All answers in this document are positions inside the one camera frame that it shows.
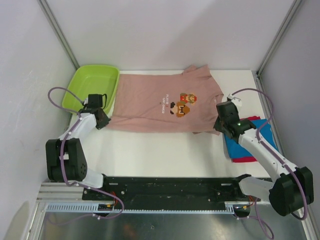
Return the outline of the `pink t-shirt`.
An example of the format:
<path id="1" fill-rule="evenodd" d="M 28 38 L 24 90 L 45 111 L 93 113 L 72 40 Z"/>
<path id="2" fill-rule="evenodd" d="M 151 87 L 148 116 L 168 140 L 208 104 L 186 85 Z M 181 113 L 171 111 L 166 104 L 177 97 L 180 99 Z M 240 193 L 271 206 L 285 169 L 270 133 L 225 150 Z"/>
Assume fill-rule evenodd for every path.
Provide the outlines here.
<path id="1" fill-rule="evenodd" d="M 178 74 L 121 74 L 109 129 L 135 133 L 217 134 L 223 92 L 208 66 Z"/>

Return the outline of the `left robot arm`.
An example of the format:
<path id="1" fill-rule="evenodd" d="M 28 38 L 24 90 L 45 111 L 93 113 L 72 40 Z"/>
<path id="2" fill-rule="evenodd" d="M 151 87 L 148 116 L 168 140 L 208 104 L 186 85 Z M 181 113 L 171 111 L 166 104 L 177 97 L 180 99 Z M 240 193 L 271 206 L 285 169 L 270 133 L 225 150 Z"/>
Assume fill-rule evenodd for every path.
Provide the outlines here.
<path id="1" fill-rule="evenodd" d="M 101 130 L 110 122 L 104 111 L 106 105 L 106 94 L 89 94 L 77 112 L 76 122 L 59 138 L 45 144 L 49 180 L 93 188 L 93 194 L 100 200 L 110 196 L 111 188 L 104 184 L 102 173 L 89 169 L 82 142 L 94 129 Z"/>

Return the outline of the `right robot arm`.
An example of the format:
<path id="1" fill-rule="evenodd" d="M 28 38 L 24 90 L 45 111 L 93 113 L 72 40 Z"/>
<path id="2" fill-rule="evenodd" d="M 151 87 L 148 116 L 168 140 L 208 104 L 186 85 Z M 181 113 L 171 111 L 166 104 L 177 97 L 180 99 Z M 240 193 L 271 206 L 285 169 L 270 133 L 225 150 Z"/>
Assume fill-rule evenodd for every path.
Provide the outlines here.
<path id="1" fill-rule="evenodd" d="M 230 188 L 231 196 L 242 201 L 253 196 L 269 201 L 281 216 L 293 214 L 299 209 L 308 211 L 314 202 L 314 181 L 310 169 L 297 167 L 281 155 L 248 119 L 240 119 L 236 105 L 227 100 L 216 106 L 218 117 L 214 129 L 225 134 L 233 142 L 246 149 L 265 169 L 270 181 L 243 174 Z"/>

